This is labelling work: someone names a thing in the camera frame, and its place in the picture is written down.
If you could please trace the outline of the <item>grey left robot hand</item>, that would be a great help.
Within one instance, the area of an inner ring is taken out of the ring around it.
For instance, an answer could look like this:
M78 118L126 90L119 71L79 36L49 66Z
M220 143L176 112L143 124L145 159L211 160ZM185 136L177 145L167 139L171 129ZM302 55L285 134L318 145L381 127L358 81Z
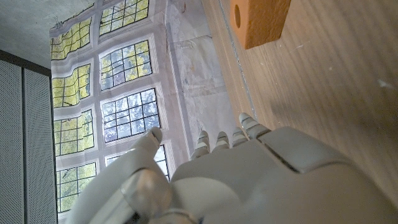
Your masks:
M101 171L67 223L396 223L397 207L356 164L294 128L270 130L246 113L211 148L167 179L152 128Z

